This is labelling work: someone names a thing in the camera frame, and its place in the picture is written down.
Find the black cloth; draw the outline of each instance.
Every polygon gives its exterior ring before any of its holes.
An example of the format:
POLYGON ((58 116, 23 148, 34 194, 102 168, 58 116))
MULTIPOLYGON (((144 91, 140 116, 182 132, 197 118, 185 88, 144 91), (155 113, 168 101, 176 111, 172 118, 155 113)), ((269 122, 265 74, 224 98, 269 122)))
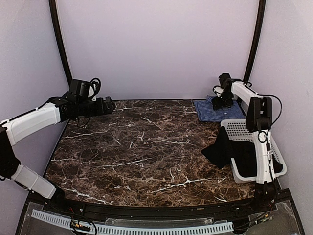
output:
MULTIPOLYGON (((219 169, 230 164, 234 158, 242 177, 257 175, 257 162, 254 143, 248 141, 230 141, 225 127, 221 127, 215 143, 203 149, 201 153, 219 169)), ((283 170, 283 165, 273 158, 274 172, 283 170)))

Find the marble table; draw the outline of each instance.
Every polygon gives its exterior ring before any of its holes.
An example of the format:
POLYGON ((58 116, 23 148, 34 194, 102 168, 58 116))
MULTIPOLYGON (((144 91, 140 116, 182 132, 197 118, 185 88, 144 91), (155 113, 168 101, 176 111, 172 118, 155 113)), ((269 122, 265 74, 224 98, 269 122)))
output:
POLYGON ((201 154, 220 125, 199 122, 191 100, 116 104, 112 115, 67 125, 45 175, 66 198, 158 207, 253 196, 253 183, 235 183, 230 166, 219 170, 201 154))

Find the white wall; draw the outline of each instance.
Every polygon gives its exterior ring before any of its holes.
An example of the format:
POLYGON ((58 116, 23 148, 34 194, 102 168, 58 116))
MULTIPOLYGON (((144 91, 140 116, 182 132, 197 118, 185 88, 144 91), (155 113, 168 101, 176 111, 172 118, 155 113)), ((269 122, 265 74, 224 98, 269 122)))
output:
POLYGON ((73 77, 113 99, 205 98, 243 77, 258 0, 60 0, 73 77))
MULTIPOLYGON (((68 89, 47 0, 0 1, 0 52, 0 120, 68 89)), ((63 126, 21 141, 14 147, 17 158, 42 174, 63 126)), ((26 197, 14 182, 0 182, 0 235, 15 234, 26 197)))
POLYGON ((256 91, 283 101, 282 116, 272 132, 288 168, 280 181, 290 188, 309 235, 313 234, 312 9, 312 1, 267 1, 251 79, 256 91))

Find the plastic basket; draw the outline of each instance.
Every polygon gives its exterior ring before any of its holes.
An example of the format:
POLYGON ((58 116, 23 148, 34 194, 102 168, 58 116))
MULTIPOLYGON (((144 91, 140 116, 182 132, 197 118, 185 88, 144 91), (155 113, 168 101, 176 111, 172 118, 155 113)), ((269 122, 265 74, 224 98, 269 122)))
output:
MULTIPOLYGON (((229 139, 231 141, 249 141, 253 142, 251 133, 246 128, 246 120, 245 119, 227 119, 223 120, 221 122, 221 126, 224 126, 226 129, 226 132, 229 136, 229 139)), ((283 156, 281 155, 275 140, 271 136, 271 147, 273 151, 274 158, 283 165, 283 170, 279 173, 275 173, 276 177, 286 174, 287 172, 287 166, 285 164, 285 161, 283 159, 283 156)), ((251 181, 256 181, 255 177, 242 177, 237 169, 235 159, 231 158, 231 169, 234 175, 235 182, 240 183, 247 183, 251 181)))

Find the blue cloth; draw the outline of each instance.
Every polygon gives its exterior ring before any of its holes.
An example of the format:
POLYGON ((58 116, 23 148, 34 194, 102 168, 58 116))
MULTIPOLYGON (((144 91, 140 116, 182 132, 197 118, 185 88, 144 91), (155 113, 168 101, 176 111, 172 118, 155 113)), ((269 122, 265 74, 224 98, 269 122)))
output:
POLYGON ((208 96, 206 100, 194 101, 199 121, 221 122, 225 119, 246 118, 236 101, 234 101, 234 104, 230 108, 222 107, 221 109, 214 110, 212 104, 213 98, 213 96, 208 96))

